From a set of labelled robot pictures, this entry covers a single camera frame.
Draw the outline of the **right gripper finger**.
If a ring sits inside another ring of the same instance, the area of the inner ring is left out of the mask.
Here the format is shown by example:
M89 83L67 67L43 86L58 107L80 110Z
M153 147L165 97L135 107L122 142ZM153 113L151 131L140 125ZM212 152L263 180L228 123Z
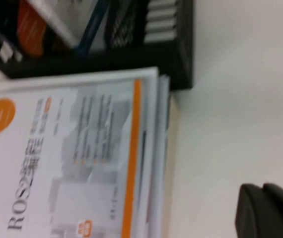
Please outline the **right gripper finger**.
M242 184L235 228L239 238L283 238L283 188L274 183Z

